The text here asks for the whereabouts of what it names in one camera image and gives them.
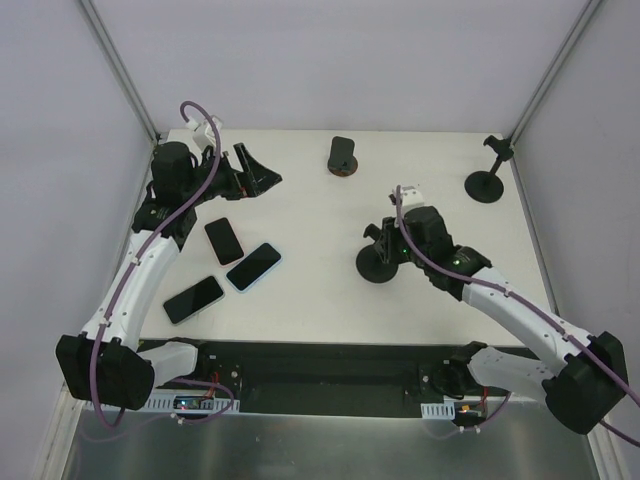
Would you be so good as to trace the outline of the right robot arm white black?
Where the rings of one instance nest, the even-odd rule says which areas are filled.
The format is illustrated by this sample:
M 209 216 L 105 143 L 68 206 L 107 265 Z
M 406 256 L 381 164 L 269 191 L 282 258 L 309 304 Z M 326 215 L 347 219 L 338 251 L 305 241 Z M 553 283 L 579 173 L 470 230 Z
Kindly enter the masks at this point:
M 639 398 L 615 336 L 595 336 L 526 299 L 485 256 L 456 244 L 435 208 L 386 217 L 368 225 L 364 235 L 372 241 L 356 258 L 364 279 L 386 283 L 410 263 L 434 287 L 493 319 L 533 354 L 526 358 L 471 342 L 431 374 L 440 394 L 462 399 L 481 387 L 499 388 L 545 405 L 577 434 L 602 423 L 624 397 Z

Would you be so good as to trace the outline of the black round base phone stand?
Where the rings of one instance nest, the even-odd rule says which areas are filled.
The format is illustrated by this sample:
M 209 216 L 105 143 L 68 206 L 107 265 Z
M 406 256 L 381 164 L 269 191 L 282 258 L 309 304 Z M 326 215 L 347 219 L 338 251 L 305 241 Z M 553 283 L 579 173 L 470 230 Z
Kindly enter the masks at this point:
M 356 269 L 360 276 L 368 282 L 374 284 L 389 282 L 397 274 L 399 265 L 382 263 L 370 249 L 371 244 L 363 247 L 357 254 Z

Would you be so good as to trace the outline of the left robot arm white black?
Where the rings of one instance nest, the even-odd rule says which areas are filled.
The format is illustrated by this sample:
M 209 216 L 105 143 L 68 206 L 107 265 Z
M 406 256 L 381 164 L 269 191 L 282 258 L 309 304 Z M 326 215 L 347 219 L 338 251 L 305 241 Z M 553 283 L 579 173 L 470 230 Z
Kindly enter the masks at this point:
M 255 198 L 282 181 L 244 144 L 233 149 L 239 168 L 212 146 L 200 156 L 179 141 L 154 148 L 151 179 L 134 216 L 125 259 L 81 332 L 61 336 L 55 348 L 74 398 L 139 410 L 154 388 L 176 377 L 191 389 L 209 382 L 212 367 L 192 342 L 168 341 L 143 353 L 137 348 L 156 291 L 195 226 L 196 207 L 217 197 Z

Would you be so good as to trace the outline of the light blue case phone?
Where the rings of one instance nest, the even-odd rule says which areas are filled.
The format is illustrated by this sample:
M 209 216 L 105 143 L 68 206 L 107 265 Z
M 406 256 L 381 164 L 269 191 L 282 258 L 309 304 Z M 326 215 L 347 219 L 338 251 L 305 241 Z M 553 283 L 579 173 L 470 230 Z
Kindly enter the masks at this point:
M 226 274 L 228 282 L 244 292 L 264 277 L 282 260 L 282 255 L 269 243 L 262 243 Z

